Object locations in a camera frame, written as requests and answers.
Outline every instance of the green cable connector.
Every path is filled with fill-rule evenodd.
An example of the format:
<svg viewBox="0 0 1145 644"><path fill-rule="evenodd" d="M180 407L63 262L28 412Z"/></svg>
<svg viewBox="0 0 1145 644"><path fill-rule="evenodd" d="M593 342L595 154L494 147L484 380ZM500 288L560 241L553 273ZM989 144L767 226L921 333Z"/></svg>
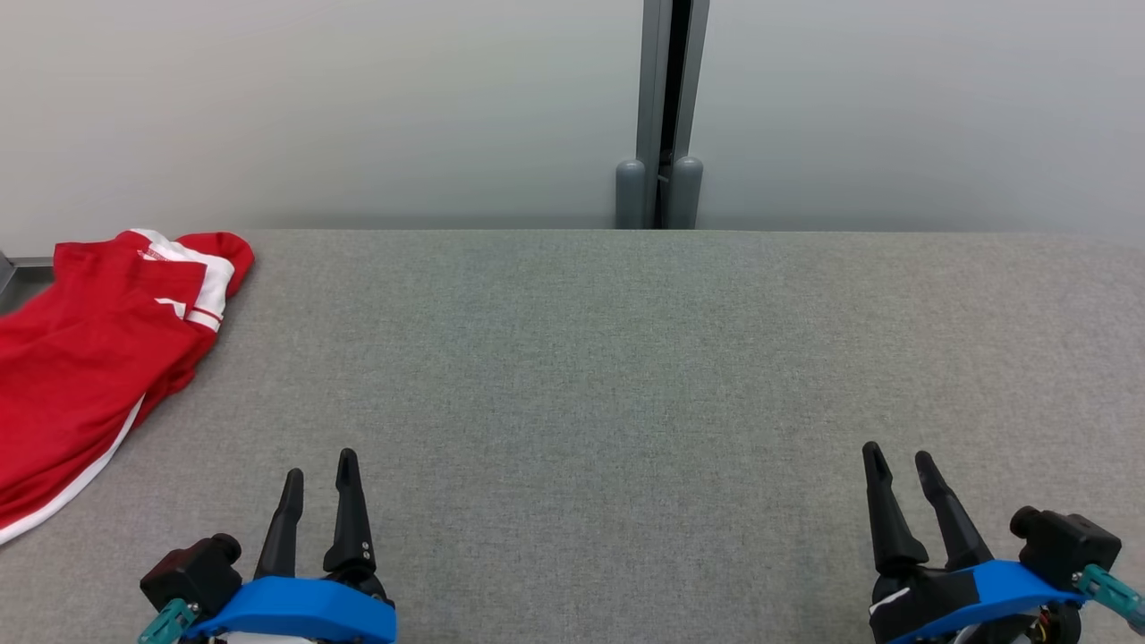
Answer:
<svg viewBox="0 0 1145 644"><path fill-rule="evenodd" d="M1145 604L1139 592L1095 564L1085 566L1076 583L1082 595L1124 618L1134 633L1145 637Z"/></svg>
<svg viewBox="0 0 1145 644"><path fill-rule="evenodd" d="M198 605L172 599L140 634L137 644L175 644L198 616Z"/></svg>

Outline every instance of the red and white garment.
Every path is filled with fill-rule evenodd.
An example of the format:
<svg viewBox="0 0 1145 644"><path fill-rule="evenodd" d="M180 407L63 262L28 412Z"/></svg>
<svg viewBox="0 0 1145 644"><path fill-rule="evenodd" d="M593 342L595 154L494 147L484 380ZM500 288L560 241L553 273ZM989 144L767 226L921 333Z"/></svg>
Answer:
<svg viewBox="0 0 1145 644"><path fill-rule="evenodd" d="M56 246L55 283L0 317L0 544L74 498L187 386L253 261L230 233Z"/></svg>

